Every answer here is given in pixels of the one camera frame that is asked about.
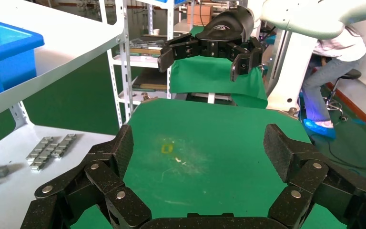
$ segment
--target metal shelving rack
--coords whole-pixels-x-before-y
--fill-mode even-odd
[[[104,0],[99,2],[104,10]],[[117,4],[117,17],[124,18],[126,0],[118,0]],[[126,20],[108,25],[24,0],[0,0],[0,21],[37,32],[45,41],[45,45],[35,49],[37,77],[0,93],[0,113],[10,109],[16,122],[13,132],[0,140],[0,165],[7,165],[10,170],[0,178],[0,216],[5,219],[0,220],[0,228],[20,228],[30,202],[35,199],[34,191],[41,184],[77,166],[93,145],[114,138],[34,125],[22,100],[128,40],[123,33],[127,25]],[[51,160],[38,173],[29,168],[25,158],[43,137],[62,139],[70,133],[78,134],[78,138],[60,161]]]
[[[153,32],[153,6],[159,6],[162,9],[167,10],[167,39],[170,40],[173,38],[173,26],[174,26],[174,9],[186,4],[191,1],[192,5],[192,13],[194,14],[194,0],[185,0],[183,2],[174,3],[174,0],[167,0],[167,2],[160,2],[156,0],[138,0],[143,3],[147,3],[148,6],[148,30],[149,33]],[[107,23],[105,11],[101,9],[101,15],[103,22]],[[124,41],[120,44],[120,55],[112,56],[112,51],[107,51],[107,56],[109,59],[109,67],[110,73],[112,75],[112,83],[114,88],[114,99],[116,100],[116,109],[117,116],[119,117],[119,125],[122,125],[121,120],[121,111],[120,104],[125,103],[125,118],[126,122],[130,119],[133,113],[133,105],[139,105],[142,101],[141,92],[136,92],[132,89],[132,81],[131,81],[131,66],[134,67],[146,67],[146,68],[158,68],[157,58],[150,56],[130,56],[130,42],[128,38],[128,22],[127,22],[127,11],[124,12],[124,31],[123,34],[125,37]],[[193,27],[193,19],[191,20],[190,28]],[[121,93],[117,92],[117,83],[114,77],[114,65],[121,65],[122,68],[122,87],[123,91]],[[170,76],[171,76],[171,68],[167,70],[167,92],[148,92],[150,97],[159,97],[159,98],[168,98],[168,99],[177,99],[181,95],[173,94],[170,92]]]

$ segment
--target blue crate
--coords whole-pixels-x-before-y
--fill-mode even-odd
[[[42,45],[40,34],[0,22],[0,93],[36,77],[34,48]]]
[[[160,1],[160,2],[167,2],[167,0],[157,0],[157,1]],[[186,0],[174,0],[174,3],[175,3],[175,4],[178,4],[178,3],[180,3],[180,2],[184,2],[184,1],[186,1]]]

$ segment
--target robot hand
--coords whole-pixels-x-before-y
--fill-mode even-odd
[[[251,12],[245,7],[226,10],[194,37],[187,34],[167,41],[158,58],[159,71],[165,72],[174,60],[198,55],[227,58],[232,61],[231,81],[235,81],[238,75],[248,74],[262,62],[263,49],[259,41],[255,37],[247,39],[253,22]]]

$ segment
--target metal screw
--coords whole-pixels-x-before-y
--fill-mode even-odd
[[[50,192],[52,190],[52,186],[51,185],[48,185],[46,187],[43,188],[43,193],[47,193],[47,192]]]
[[[313,163],[312,164],[315,168],[322,168],[321,164],[319,163]]]
[[[301,193],[299,193],[298,191],[296,190],[292,190],[291,191],[291,195],[295,198],[301,198]]]
[[[99,167],[99,164],[93,164],[92,166],[91,166],[91,169],[97,169]]]
[[[119,193],[117,193],[117,195],[116,195],[116,197],[118,198],[118,199],[122,199],[122,198],[124,198],[124,196],[125,196],[125,192],[124,191],[120,191]]]

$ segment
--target green cloth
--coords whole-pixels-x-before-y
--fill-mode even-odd
[[[129,121],[134,154],[124,182],[153,219],[193,212],[265,217],[286,186],[264,153],[270,123],[292,139],[309,141],[299,121],[273,110],[166,99],[143,103]],[[73,229],[104,225],[96,207],[87,214]],[[339,228],[346,227],[318,205],[303,226]]]
[[[203,27],[195,26],[193,35]],[[240,75],[236,82],[230,80],[231,64],[228,59],[195,56],[175,61],[171,72],[172,93],[230,93],[238,106],[266,108],[261,71],[253,68],[248,75]]]

